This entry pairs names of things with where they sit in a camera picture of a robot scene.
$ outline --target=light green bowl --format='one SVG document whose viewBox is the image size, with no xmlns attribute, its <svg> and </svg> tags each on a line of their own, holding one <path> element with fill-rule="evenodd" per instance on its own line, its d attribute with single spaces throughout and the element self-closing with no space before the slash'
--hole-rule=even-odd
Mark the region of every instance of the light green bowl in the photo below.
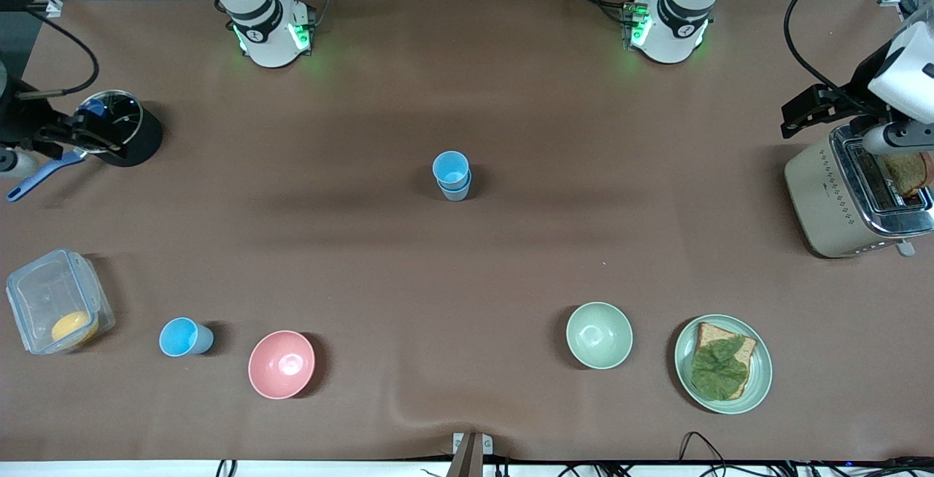
<svg viewBox="0 0 934 477">
<path fill-rule="evenodd" d="M 606 302 L 587 302 L 568 319 L 568 347 L 594 370 L 620 366 L 633 351 L 633 326 L 623 311 Z"/>
<path fill-rule="evenodd" d="M 749 381 L 746 383 L 743 394 L 737 400 L 712 400 L 698 393 L 694 389 L 694 384 L 691 383 L 691 360 L 694 358 L 694 348 L 697 347 L 698 327 L 701 326 L 701 322 L 756 338 L 758 344 L 749 362 Z M 747 323 L 739 318 L 728 317 L 726 314 L 707 314 L 704 317 L 694 318 L 684 326 L 674 344 L 674 370 L 677 371 L 678 378 L 681 379 L 681 384 L 684 385 L 687 393 L 701 406 L 716 411 L 718 414 L 744 414 L 758 406 L 771 388 L 771 356 L 768 354 L 768 348 L 765 347 L 762 337 L 758 336 L 756 330 L 753 330 Z"/>
</svg>

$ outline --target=lettuce leaf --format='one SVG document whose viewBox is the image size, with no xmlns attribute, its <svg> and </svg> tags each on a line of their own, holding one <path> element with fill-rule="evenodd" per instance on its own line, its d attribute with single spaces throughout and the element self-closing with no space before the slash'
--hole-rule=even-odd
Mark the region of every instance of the lettuce leaf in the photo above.
<svg viewBox="0 0 934 477">
<path fill-rule="evenodd" d="M 737 335 L 711 341 L 691 359 L 691 384 L 698 393 L 713 400 L 727 400 L 740 389 L 749 370 L 733 355 L 743 347 L 745 337 Z"/>
</svg>

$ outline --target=bread slice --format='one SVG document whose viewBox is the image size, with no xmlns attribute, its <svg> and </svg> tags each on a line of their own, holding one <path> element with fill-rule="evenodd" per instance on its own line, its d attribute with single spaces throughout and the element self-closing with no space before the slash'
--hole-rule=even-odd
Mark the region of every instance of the bread slice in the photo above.
<svg viewBox="0 0 934 477">
<path fill-rule="evenodd" d="M 707 344 L 710 344 L 712 341 L 720 341 L 723 338 L 733 338 L 736 337 L 738 333 L 733 333 L 733 331 L 724 330 L 723 327 L 717 327 L 713 324 L 707 324 L 706 322 L 701 322 L 700 327 L 698 327 L 698 345 L 695 351 L 704 347 Z M 747 371 L 749 370 L 749 364 L 753 358 L 753 351 L 756 349 L 756 338 L 745 337 L 743 341 L 743 346 L 740 348 L 740 351 L 737 351 L 733 358 L 738 360 L 743 364 Z M 741 397 L 743 391 L 746 389 L 746 383 L 748 383 L 749 377 L 746 377 L 746 380 L 743 381 L 743 384 L 740 384 L 740 388 L 736 390 L 736 393 L 730 395 L 730 398 L 727 400 L 737 400 Z"/>
<path fill-rule="evenodd" d="M 898 194 L 911 197 L 934 182 L 934 162 L 927 152 L 896 152 L 879 157 L 892 175 Z"/>
</svg>

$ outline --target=silver toaster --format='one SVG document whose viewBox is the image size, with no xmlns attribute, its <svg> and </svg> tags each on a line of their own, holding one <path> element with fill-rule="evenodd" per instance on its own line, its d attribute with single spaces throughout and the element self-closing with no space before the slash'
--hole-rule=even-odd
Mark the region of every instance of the silver toaster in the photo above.
<svg viewBox="0 0 934 477">
<path fill-rule="evenodd" d="M 910 257 L 908 239 L 934 230 L 930 189 L 902 198 L 885 165 L 863 148 L 849 124 L 792 158 L 784 178 L 808 242 L 824 257 L 885 247 Z"/>
</svg>

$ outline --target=clear plastic container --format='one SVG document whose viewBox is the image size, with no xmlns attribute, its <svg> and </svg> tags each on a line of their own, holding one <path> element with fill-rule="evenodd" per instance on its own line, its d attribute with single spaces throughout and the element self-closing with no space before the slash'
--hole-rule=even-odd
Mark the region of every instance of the clear plastic container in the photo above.
<svg viewBox="0 0 934 477">
<path fill-rule="evenodd" d="M 56 249 L 7 278 L 7 298 L 32 354 L 73 348 L 114 325 L 93 265 L 68 249 Z"/>
</svg>

